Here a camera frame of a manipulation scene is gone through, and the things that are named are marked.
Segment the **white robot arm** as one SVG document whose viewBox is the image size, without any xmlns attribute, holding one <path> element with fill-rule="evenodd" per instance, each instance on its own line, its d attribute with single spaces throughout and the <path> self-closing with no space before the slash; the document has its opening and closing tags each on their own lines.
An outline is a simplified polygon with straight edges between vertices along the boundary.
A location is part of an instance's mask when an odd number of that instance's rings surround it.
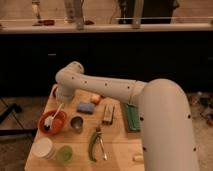
<svg viewBox="0 0 213 171">
<path fill-rule="evenodd" d="M 189 102 L 177 83 L 88 76 L 77 61 L 60 69 L 55 80 L 60 102 L 81 89 L 138 109 L 145 171 L 200 171 Z"/>
</svg>

